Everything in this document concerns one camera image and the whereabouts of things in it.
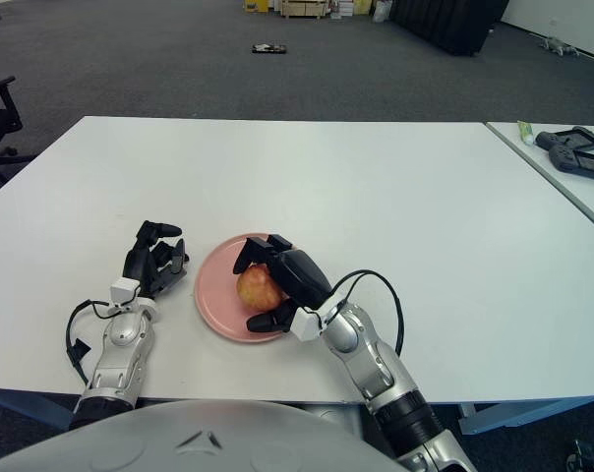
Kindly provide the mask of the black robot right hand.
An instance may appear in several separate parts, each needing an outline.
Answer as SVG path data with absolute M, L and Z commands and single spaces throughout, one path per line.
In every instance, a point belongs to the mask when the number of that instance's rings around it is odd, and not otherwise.
M 242 303 L 255 314 L 250 332 L 293 331 L 311 340 L 323 329 L 322 310 L 333 290 L 324 273 L 302 250 L 278 234 L 249 237 L 233 267 Z

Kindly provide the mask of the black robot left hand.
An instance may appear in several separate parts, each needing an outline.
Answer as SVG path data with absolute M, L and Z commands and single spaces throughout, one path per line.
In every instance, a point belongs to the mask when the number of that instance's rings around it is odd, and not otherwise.
M 140 282 L 140 297 L 154 299 L 186 275 L 190 257 L 182 234 L 178 226 L 143 222 L 122 272 L 123 277 Z

